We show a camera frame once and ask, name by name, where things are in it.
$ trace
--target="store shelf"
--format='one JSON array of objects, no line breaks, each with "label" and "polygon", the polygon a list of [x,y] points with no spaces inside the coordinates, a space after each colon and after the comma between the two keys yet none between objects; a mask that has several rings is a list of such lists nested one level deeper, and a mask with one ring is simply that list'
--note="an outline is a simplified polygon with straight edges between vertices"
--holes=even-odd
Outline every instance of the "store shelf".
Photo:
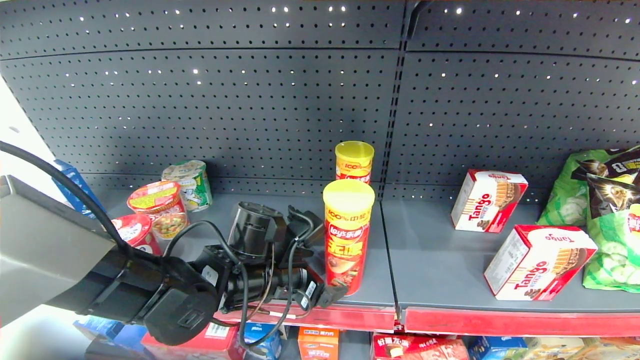
[{"label": "store shelf", "polygon": [[[102,205],[112,218],[132,213],[125,201],[130,190],[106,190],[98,193]],[[236,195],[214,194],[213,205],[204,211],[190,213],[189,219],[210,220],[223,234],[228,234],[233,222],[236,204],[240,201],[256,202],[277,209],[286,215],[288,205],[302,211],[311,210],[320,217],[324,216],[324,205],[319,197],[286,197],[274,195]],[[187,261],[200,255],[205,245],[218,243],[209,229],[193,229],[183,240],[176,244],[174,254]],[[336,329],[360,331],[391,331],[394,328],[395,303],[388,265],[387,246],[382,227],[381,211],[378,204],[374,206],[371,222],[371,233],[367,249],[367,262],[362,286],[357,293],[343,298],[336,305],[327,309],[317,308],[311,313],[289,325],[322,325]],[[316,255],[307,259],[314,270],[324,277],[324,244],[316,245]],[[266,309],[281,311],[283,302],[272,302]],[[239,313],[216,314],[221,320],[238,321]],[[256,315],[256,322],[275,323],[278,319],[272,316]]]},{"label": "store shelf", "polygon": [[637,336],[640,295],[589,290],[574,278],[550,302],[499,301],[483,277],[510,229],[540,207],[520,205],[501,234],[453,229],[452,200],[385,200],[397,300],[407,331],[469,335]]},{"label": "store shelf", "polygon": [[[280,360],[300,359],[298,329],[291,328],[289,339],[282,346]],[[340,334],[340,358],[348,360],[369,359],[371,335],[364,331],[344,331]]]}]

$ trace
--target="yellow lid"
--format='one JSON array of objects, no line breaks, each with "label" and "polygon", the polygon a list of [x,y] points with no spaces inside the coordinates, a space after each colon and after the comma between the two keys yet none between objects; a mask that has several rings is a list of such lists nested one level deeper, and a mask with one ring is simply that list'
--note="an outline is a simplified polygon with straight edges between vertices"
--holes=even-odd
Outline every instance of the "yellow lid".
[{"label": "yellow lid", "polygon": [[376,192],[368,184],[356,179],[332,181],[322,194],[324,204],[341,213],[362,213],[371,209]]},{"label": "yellow lid", "polygon": [[335,154],[348,161],[360,162],[372,159],[373,153],[373,146],[365,142],[348,141],[335,146]]}]

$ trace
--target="product packaging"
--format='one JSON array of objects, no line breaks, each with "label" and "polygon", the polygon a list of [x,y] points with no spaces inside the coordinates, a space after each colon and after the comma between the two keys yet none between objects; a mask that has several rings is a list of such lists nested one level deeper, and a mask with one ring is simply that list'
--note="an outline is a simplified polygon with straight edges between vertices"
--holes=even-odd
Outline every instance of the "product packaging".
[{"label": "product packaging", "polygon": [[120,237],[129,245],[149,252],[162,255],[162,251],[151,232],[151,219],[142,214],[131,214],[111,221],[118,230]]},{"label": "product packaging", "polygon": [[469,349],[472,360],[522,360],[527,352],[523,338],[479,336]]},{"label": "product packaging", "polygon": [[214,323],[193,339],[177,346],[159,343],[147,334],[142,344],[158,360],[243,360],[245,350],[238,342],[238,328],[224,327]]},{"label": "product packaging", "polygon": [[162,180],[180,184],[182,203],[188,211],[201,211],[213,200],[207,178],[207,164],[200,160],[187,160],[162,171]]},{"label": "product packaging", "polygon": [[484,278],[498,300],[551,300],[597,249],[575,226],[516,225]]},{"label": "product packaging", "polygon": [[375,199],[371,186],[354,179],[336,180],[324,188],[326,282],[346,285],[346,296],[358,291],[362,282]]},{"label": "product packaging", "polygon": [[529,349],[523,360],[569,360],[584,347],[580,338],[525,338]]},{"label": "product packaging", "polygon": [[180,197],[180,184],[175,181],[142,186],[129,196],[127,206],[136,214],[148,215],[151,220],[162,214],[186,212]]},{"label": "product packaging", "polygon": [[[615,158],[618,156],[624,158],[617,161]],[[588,207],[586,174],[631,183],[637,176],[639,157],[640,147],[629,151],[588,150],[570,155],[554,183],[538,225],[584,226]]]},{"label": "product packaging", "polygon": [[152,231],[158,244],[166,245],[187,225],[189,218],[186,213],[162,214],[153,221]]},{"label": "product packaging", "polygon": [[335,179],[356,179],[371,182],[373,146],[365,142],[341,142],[335,147]]},{"label": "product packaging", "polygon": [[136,358],[153,358],[149,351],[141,345],[142,338],[147,334],[147,328],[142,325],[125,325],[116,320],[99,318],[98,316],[84,316],[76,320],[73,325],[93,343],[121,348],[121,352],[137,356]]},{"label": "product packaging", "polygon": [[636,360],[640,357],[640,337],[583,340],[585,347],[571,360]]},{"label": "product packaging", "polygon": [[587,231],[600,251],[587,265],[589,289],[640,293],[640,187],[588,175]]},{"label": "product packaging", "polygon": [[501,232],[527,186],[514,172],[470,169],[451,211],[456,230]]},{"label": "product packaging", "polygon": [[[244,330],[244,340],[246,343],[257,341],[271,331],[275,325],[266,323],[247,323]],[[276,331],[263,343],[258,344],[246,353],[244,360],[277,360],[282,351],[282,341],[280,331]]]},{"label": "product packaging", "polygon": [[338,360],[340,331],[301,326],[298,332],[298,346],[302,360]]},{"label": "product packaging", "polygon": [[371,360],[468,360],[460,339],[431,338],[411,334],[380,334],[371,340]]},{"label": "product packaging", "polygon": [[[98,201],[98,198],[95,197],[93,191],[91,191],[91,188],[75,167],[69,165],[68,163],[65,163],[62,160],[54,160],[53,165],[58,170],[62,171],[62,173],[65,174],[69,179],[71,179],[71,181],[73,181],[76,185],[80,186],[80,189],[82,189],[87,195],[89,195],[89,197],[91,197],[93,201],[95,201],[96,204],[98,204],[98,206],[100,206],[100,208],[104,210],[102,204]],[[72,194],[69,189],[67,189],[64,185],[57,182],[56,180],[54,180],[53,182],[56,184],[58,189],[60,189],[60,192],[65,196],[67,201],[69,201],[69,204],[71,204],[71,206],[76,209],[77,212],[86,217],[95,218],[95,215],[89,209],[87,209],[84,203],[80,201],[80,199],[78,199],[74,194]]]}]

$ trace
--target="lay's chips can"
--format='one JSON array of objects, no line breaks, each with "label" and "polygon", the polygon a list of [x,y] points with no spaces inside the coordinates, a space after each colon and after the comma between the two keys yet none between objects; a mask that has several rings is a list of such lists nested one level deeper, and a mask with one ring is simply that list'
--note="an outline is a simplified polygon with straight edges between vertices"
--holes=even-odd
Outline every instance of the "lay's chips can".
[{"label": "lay's chips can", "polygon": [[375,199],[371,186],[356,179],[336,180],[324,188],[326,281],[346,285],[346,296],[362,283]]}]

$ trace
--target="snack box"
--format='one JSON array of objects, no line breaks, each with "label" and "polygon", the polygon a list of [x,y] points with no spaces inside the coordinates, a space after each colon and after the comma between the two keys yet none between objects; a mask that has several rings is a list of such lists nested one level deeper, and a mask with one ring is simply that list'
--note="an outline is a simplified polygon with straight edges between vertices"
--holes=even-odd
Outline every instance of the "snack box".
[{"label": "snack box", "polygon": [[300,359],[338,360],[340,331],[301,326],[298,332]]},{"label": "snack box", "polygon": [[215,359],[243,360],[245,350],[238,342],[238,328],[209,324],[200,334],[174,347],[159,343],[147,334],[144,345],[159,360]]},{"label": "snack box", "polygon": [[480,336],[469,349],[472,360],[522,360],[527,352],[523,338]]},{"label": "snack box", "polygon": [[[247,343],[252,343],[261,339],[269,331],[271,331],[275,325],[266,323],[247,323],[244,330],[244,340]],[[282,351],[282,341],[280,340],[280,331],[276,331],[273,335],[268,337],[263,343],[258,344],[246,353],[245,360],[277,360],[280,357]]]},{"label": "snack box", "polygon": [[636,360],[640,357],[640,336],[582,340],[584,340],[584,348],[571,360]]},{"label": "snack box", "polygon": [[371,340],[371,360],[399,359],[468,360],[469,356],[461,339],[375,332]]},{"label": "snack box", "polygon": [[[87,195],[89,195],[89,197],[92,198],[93,201],[95,201],[96,204],[98,204],[98,206],[102,208],[102,210],[104,210],[102,204],[98,201],[98,198],[95,197],[95,194],[93,193],[93,191],[91,191],[91,188],[75,167],[69,165],[68,163],[65,163],[62,160],[54,160],[53,166],[62,171],[62,173],[65,174],[69,179],[71,179],[71,181],[73,181],[76,185],[80,186],[80,189],[82,189]],[[80,201],[80,199],[78,199],[74,194],[72,194],[66,186],[62,185],[56,180],[54,180],[53,182],[56,184],[58,189],[60,189],[60,192],[65,196],[67,201],[69,201],[69,204],[71,204],[72,208],[76,209],[77,212],[86,217],[95,218],[95,215],[89,209],[87,209],[84,203]]]},{"label": "snack box", "polygon": [[451,211],[456,230],[501,232],[528,185],[516,172],[470,169]]},{"label": "snack box", "polygon": [[123,349],[123,352],[142,359],[153,358],[151,353],[141,344],[142,338],[147,334],[147,328],[142,325],[125,325],[116,320],[91,315],[76,320],[73,325],[89,340],[92,340],[92,343],[118,347]]},{"label": "snack box", "polygon": [[516,225],[484,278],[498,300],[551,300],[597,250],[578,227]]},{"label": "snack box", "polygon": [[529,347],[523,360],[569,360],[584,347],[580,338],[525,338]]}]

